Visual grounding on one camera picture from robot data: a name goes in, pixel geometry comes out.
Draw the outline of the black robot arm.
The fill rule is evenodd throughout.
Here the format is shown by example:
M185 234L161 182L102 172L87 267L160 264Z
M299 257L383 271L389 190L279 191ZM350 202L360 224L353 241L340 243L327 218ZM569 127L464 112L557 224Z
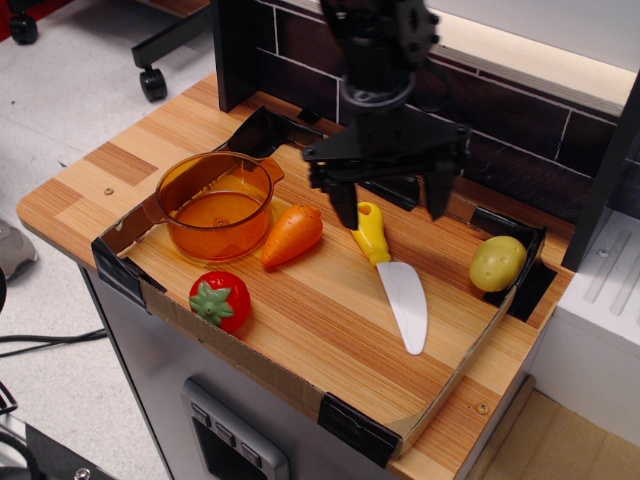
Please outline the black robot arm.
M431 216L441 217L471 131L432 116L451 95L448 74L429 58L438 16L421 1L324 1L321 10L343 53L340 94L354 118L304 149L312 186L355 230L357 184L420 176Z

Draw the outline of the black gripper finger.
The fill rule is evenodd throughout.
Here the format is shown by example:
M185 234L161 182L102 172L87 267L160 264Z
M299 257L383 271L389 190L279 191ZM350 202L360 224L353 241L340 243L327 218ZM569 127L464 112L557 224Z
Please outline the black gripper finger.
M439 219L446 212L454 177L452 162L436 162L433 170L424 175L426 205L433 220Z
M356 188L353 183L330 182L330 203L342 225L349 230L359 226Z

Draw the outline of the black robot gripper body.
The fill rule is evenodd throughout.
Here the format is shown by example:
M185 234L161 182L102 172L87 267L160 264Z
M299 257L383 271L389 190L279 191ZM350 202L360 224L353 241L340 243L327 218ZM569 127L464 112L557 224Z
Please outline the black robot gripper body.
M354 117L345 130L303 151L311 185L327 188L415 175L431 188L450 188L467 160L471 130L409 107L414 87L413 74L378 91L344 77L341 99Z

